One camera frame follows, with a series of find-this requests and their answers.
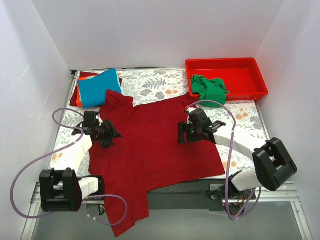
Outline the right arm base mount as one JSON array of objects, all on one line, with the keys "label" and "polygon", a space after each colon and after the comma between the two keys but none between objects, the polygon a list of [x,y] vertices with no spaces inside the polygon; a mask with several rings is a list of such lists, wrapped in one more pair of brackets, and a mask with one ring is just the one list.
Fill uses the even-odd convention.
[{"label": "right arm base mount", "polygon": [[[210,184],[209,189],[205,193],[212,200],[225,200],[225,188],[224,184]],[[232,186],[228,188],[229,200],[247,200],[250,194],[250,189],[238,191]]]}]

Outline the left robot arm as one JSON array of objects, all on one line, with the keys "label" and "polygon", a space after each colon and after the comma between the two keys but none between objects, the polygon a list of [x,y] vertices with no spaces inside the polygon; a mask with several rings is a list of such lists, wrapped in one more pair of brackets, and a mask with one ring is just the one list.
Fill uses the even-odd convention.
[{"label": "left robot arm", "polygon": [[77,212],[84,199],[103,195],[105,183],[100,175],[79,177],[78,171],[93,144],[103,149],[111,147],[122,135],[109,119],[99,112],[86,111],[83,121],[71,133],[71,146],[50,170],[39,175],[41,208],[44,212]]}]

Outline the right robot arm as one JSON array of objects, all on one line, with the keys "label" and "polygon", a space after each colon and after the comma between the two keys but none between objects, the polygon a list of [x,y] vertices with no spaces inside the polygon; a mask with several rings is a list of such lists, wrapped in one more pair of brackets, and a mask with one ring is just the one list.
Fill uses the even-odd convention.
[{"label": "right robot arm", "polygon": [[298,168],[280,139],[263,140],[241,132],[232,136],[233,132],[224,122],[212,122],[201,108],[190,107],[185,113],[187,120],[178,123],[179,144],[207,141],[228,147],[253,161],[253,169],[228,176],[219,192],[231,196],[261,187],[274,192],[297,173]]}]

